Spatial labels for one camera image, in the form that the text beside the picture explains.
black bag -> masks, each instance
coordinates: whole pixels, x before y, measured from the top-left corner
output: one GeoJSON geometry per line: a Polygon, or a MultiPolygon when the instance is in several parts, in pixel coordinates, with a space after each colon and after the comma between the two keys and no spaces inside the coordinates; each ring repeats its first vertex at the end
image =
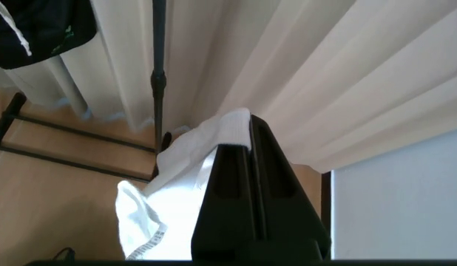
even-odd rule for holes
{"type": "Polygon", "coordinates": [[[0,12],[3,69],[46,60],[87,43],[97,33],[89,0],[0,0],[0,6],[6,7],[0,12]],[[7,12],[18,32],[2,15],[7,12]]]}

curtain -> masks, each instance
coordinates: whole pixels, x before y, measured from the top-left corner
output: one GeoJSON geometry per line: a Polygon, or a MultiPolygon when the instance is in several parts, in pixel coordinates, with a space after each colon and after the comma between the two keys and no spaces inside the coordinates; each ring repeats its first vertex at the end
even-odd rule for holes
{"type": "MultiPolygon", "coordinates": [[[[152,3],[92,0],[87,44],[7,74],[33,102],[152,122],[152,3]]],[[[164,131],[236,107],[319,172],[457,129],[457,0],[168,0],[164,131]]]]}

wooden floor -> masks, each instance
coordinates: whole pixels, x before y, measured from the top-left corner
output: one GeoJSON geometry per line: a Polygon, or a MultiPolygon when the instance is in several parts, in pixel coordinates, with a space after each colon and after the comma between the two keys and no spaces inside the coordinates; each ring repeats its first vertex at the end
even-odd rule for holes
{"type": "MultiPolygon", "coordinates": [[[[11,96],[0,92],[0,112],[11,96]]],[[[124,121],[81,121],[66,107],[50,111],[26,103],[21,113],[153,146],[152,128],[135,134],[124,121]]],[[[149,177],[155,164],[155,156],[146,151],[18,120],[3,144],[142,178],[149,177]]],[[[293,168],[320,214],[319,173],[308,166],[293,168]]],[[[78,259],[123,259],[115,216],[119,181],[118,177],[0,151],[0,265],[50,259],[66,246],[75,249],[78,259]]]]}

drawstring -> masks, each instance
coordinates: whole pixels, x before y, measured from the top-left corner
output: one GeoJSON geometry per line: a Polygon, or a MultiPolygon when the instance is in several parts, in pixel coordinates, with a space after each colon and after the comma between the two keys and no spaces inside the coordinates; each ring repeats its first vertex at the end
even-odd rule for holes
{"type": "Polygon", "coordinates": [[[13,17],[10,15],[10,13],[8,12],[8,9],[5,7],[5,5],[2,4],[1,2],[0,2],[0,16],[5,20],[5,22],[7,22],[7,24],[15,32],[16,36],[20,40],[20,44],[27,51],[27,55],[31,56],[32,53],[30,51],[30,44],[28,44],[27,39],[24,38],[23,33],[21,33],[21,31],[16,27],[13,17]]]}

